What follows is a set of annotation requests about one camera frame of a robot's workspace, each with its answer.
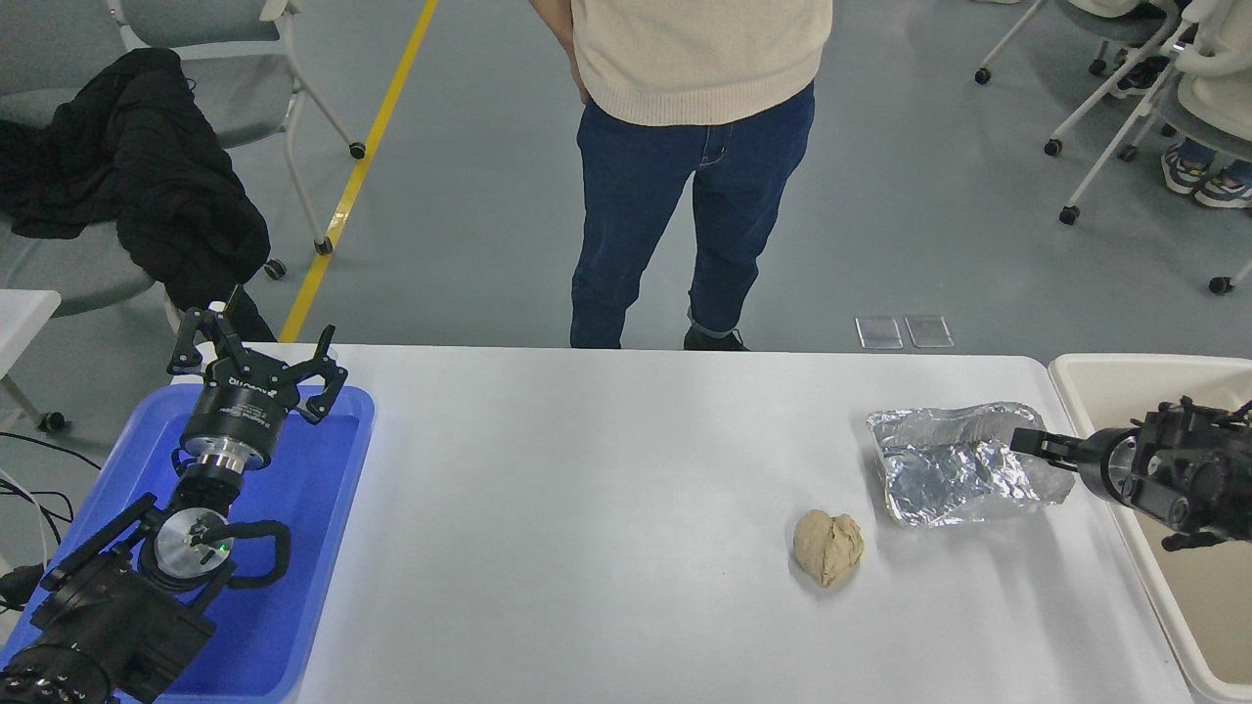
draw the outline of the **white table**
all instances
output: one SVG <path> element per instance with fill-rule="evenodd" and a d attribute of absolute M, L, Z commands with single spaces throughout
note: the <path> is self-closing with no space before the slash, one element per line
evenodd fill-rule
<path fill-rule="evenodd" d="M 0 377 L 9 373 L 60 303 L 55 291 L 0 288 Z"/>
<path fill-rule="evenodd" d="M 884 512 L 865 416 L 1012 400 L 1069 432 L 1034 361 L 336 347 L 377 420 L 300 704 L 1191 701 L 1080 484 Z M 815 507 L 868 546 L 835 590 L 790 557 Z"/>
<path fill-rule="evenodd" d="M 0 288 L 0 391 L 11 396 L 19 406 L 25 406 L 0 410 L 0 430 L 11 427 L 24 411 L 39 422 L 30 401 L 6 375 L 60 303 L 61 296 L 55 291 Z"/>

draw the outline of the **bread dough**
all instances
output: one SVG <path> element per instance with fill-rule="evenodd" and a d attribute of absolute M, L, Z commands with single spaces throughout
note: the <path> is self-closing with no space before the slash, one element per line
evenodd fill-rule
<path fill-rule="evenodd" d="M 831 519 L 814 509 L 795 525 L 795 559 L 821 586 L 834 586 L 853 572 L 865 554 L 860 526 L 848 514 Z"/>

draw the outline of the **white bin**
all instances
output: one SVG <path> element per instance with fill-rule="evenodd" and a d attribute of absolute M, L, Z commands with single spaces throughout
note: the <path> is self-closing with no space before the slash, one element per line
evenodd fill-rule
<path fill-rule="evenodd" d="M 1064 355 L 1049 366 L 1074 428 L 1129 427 L 1189 396 L 1233 411 L 1252 400 L 1252 361 L 1171 355 Z M 1211 701 L 1252 701 L 1252 544 L 1166 552 L 1171 531 L 1109 505 L 1183 674 Z"/>

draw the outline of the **blue tray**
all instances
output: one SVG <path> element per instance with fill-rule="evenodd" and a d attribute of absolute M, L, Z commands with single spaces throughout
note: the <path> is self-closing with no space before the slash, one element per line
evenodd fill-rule
<path fill-rule="evenodd" d="M 170 452 L 200 388 L 168 386 L 139 403 L 54 565 L 144 492 L 155 494 L 158 506 L 168 502 L 178 481 Z M 287 420 L 273 462 L 244 476 L 243 494 L 230 509 L 232 522 L 275 519 L 290 527 L 287 575 L 265 589 L 223 591 L 205 611 L 217 634 L 158 701 L 277 704 L 292 690 L 313 645 L 373 420 L 373 400 L 351 386 L 317 426 L 294 415 Z M 232 557 L 239 564 L 235 574 L 264 574 L 273 564 L 273 542 L 237 541 Z M 0 663 L 39 636 L 30 614 L 46 595 L 35 591 Z"/>

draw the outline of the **plastic container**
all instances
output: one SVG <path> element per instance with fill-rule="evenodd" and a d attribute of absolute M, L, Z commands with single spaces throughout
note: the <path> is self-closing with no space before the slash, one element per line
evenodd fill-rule
<path fill-rule="evenodd" d="M 190 415 L 199 385 L 175 385 L 145 398 L 134 411 L 54 561 L 93 535 L 144 492 L 164 506 L 177 482 L 170 452 Z M 373 425 L 369 395 L 344 387 L 317 426 L 288 418 L 273 462 L 244 477 L 232 521 L 277 519 L 290 527 L 292 559 L 287 575 L 257 590 L 224 590 L 205 615 L 215 635 L 174 684 L 164 703 L 277 704 L 295 688 L 308 661 L 313 635 L 339 539 L 348 520 L 357 479 Z M 237 541 L 232 557 L 238 575 L 269 571 L 269 540 Z M 38 590 L 31 604 L 46 593 Z M 0 663 L 39 635 L 26 610 Z M 123 701 L 134 701 L 121 696 Z"/>
<path fill-rule="evenodd" d="M 1233 411 L 1252 398 L 1252 361 L 1169 355 L 1064 355 L 1049 366 L 1074 430 L 1129 427 L 1189 396 Z M 1113 509 L 1157 616 L 1192 688 L 1211 701 L 1252 701 L 1252 544 L 1166 552 L 1166 527 Z"/>

